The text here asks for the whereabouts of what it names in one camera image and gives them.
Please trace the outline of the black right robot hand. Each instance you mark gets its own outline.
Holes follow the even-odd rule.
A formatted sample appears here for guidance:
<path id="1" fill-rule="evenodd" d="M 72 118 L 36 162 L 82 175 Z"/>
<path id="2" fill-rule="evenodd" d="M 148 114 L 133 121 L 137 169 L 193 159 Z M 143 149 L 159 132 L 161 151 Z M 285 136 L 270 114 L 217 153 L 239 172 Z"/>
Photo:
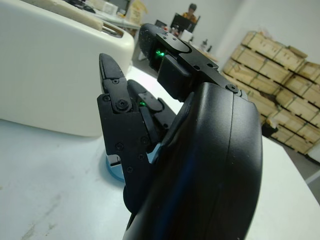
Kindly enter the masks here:
<path id="1" fill-rule="evenodd" d="M 138 42 L 178 113 L 99 55 L 105 150 L 121 165 L 125 240 L 243 240 L 261 189 L 255 104 L 189 43 L 146 23 Z"/>

